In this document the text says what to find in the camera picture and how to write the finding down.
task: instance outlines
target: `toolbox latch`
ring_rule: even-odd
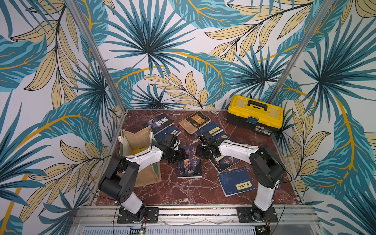
[[[256,125],[258,120],[259,120],[258,118],[249,116],[248,119],[247,119],[247,122],[250,123],[250,124]]]

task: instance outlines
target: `toolbox handle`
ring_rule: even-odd
[[[256,106],[259,106],[259,107],[264,108],[265,111],[268,111],[268,106],[267,106],[266,104],[263,104],[263,103],[260,103],[260,102],[257,102],[257,101],[254,101],[254,100],[248,100],[248,104],[247,104],[247,106],[250,106],[250,105],[256,105]]]

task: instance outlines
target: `metal grille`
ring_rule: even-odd
[[[115,235],[128,235],[129,227],[114,227]],[[152,235],[255,235],[253,226],[149,226]],[[85,227],[82,235],[113,235],[112,227]]]

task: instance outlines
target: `yellow toolbox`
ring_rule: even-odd
[[[227,122],[265,135],[278,131],[283,123],[283,109],[244,96],[234,96]]]

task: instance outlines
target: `man illustration on book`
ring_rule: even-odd
[[[181,176],[191,176],[194,173],[193,166],[189,158],[184,160],[184,164],[179,168]]]

